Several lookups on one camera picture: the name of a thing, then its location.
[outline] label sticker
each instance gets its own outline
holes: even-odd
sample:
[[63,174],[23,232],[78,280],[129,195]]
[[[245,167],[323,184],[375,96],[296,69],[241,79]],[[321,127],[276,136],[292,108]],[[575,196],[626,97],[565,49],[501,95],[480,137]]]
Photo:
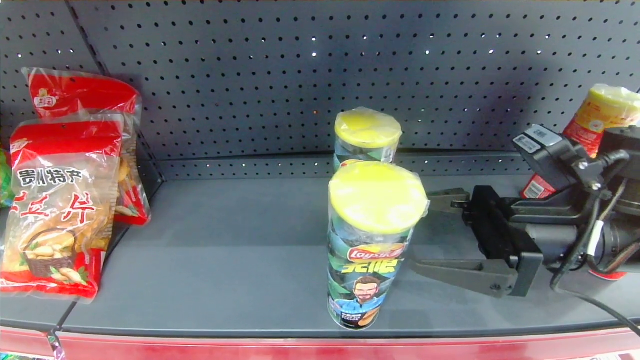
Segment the label sticker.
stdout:
[[540,125],[531,126],[524,133],[539,141],[544,146],[555,145],[562,141],[560,135]]
[[542,149],[542,146],[538,145],[535,141],[531,140],[524,134],[513,139],[513,142],[515,142],[517,146],[523,148],[529,154],[533,154],[534,152]]

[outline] snack bag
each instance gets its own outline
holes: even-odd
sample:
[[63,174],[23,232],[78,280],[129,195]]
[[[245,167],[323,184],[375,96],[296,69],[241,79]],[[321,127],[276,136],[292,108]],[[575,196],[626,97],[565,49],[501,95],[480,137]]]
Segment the snack bag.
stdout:
[[12,188],[2,293],[92,299],[118,195],[122,117],[23,123],[11,138]]
[[4,150],[0,149],[0,208],[8,208],[12,202],[11,168],[6,161]]
[[[626,88],[596,84],[576,111],[563,135],[579,142],[595,158],[604,129],[626,127],[640,119],[640,94]],[[525,199],[542,199],[558,190],[540,175],[534,174],[520,195]]]
[[151,212],[136,162],[136,129],[142,108],[136,89],[119,80],[84,72],[40,68],[23,68],[22,72],[29,83],[33,106],[43,122],[75,113],[124,117],[115,220],[146,224]]

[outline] red packaging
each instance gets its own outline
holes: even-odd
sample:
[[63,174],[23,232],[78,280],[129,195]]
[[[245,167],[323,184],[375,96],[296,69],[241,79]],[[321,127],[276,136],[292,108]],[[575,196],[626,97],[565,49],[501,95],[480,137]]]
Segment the red packaging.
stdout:
[[100,115],[15,130],[17,195],[6,224],[1,292],[96,296],[113,229],[122,123],[118,115]]
[[151,212],[136,161],[136,129],[140,125],[141,97],[122,81],[84,72],[23,68],[33,106],[43,122],[80,114],[115,114],[124,117],[122,153],[118,173],[115,220],[144,225]]

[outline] gray metal backboard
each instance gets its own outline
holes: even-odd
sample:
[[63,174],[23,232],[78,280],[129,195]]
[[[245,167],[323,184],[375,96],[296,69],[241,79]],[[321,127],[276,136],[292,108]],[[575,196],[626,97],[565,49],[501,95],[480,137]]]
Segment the gray metal backboard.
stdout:
[[145,98],[159,160],[329,151],[341,110],[401,147],[510,150],[561,131],[595,83],[640,86],[632,1],[73,2],[109,72]]
[[0,4],[0,141],[36,118],[22,67],[99,73],[63,1]]
[[[396,165],[420,176],[531,173],[524,159],[514,152],[402,154],[398,156]],[[164,160],[159,161],[159,166],[167,180],[330,177],[334,173],[333,159],[328,156]]]

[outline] barcode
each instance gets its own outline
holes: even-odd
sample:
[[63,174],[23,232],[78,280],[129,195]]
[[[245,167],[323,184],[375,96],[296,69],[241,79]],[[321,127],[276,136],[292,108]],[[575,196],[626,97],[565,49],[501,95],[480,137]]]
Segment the barcode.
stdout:
[[524,197],[527,199],[537,199],[544,191],[545,189],[542,186],[538,185],[535,181],[531,181],[524,191]]
[[526,135],[520,135],[513,139],[513,142],[518,144],[521,148],[523,148],[529,154],[533,154],[537,150],[540,150],[542,147],[538,145],[536,142],[528,138]]
[[538,136],[540,136],[541,138],[544,138],[547,135],[546,132],[544,132],[542,130],[538,130],[538,129],[534,130],[533,133],[538,135]]

